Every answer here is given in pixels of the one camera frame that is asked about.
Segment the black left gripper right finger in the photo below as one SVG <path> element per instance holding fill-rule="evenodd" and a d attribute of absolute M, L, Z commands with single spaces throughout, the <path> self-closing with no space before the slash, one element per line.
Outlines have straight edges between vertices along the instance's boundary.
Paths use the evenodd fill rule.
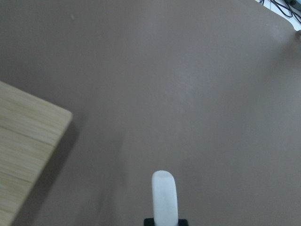
<path fill-rule="evenodd" d="M 178 226 L 188 226 L 188 221 L 186 219 L 178 219 Z"/>

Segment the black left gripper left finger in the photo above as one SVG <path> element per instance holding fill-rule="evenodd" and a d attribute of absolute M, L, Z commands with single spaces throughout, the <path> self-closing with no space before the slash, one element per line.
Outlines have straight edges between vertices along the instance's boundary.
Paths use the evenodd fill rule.
<path fill-rule="evenodd" d="M 146 219 L 144 219 L 143 226 L 155 226 L 154 218 L 146 218 Z"/>

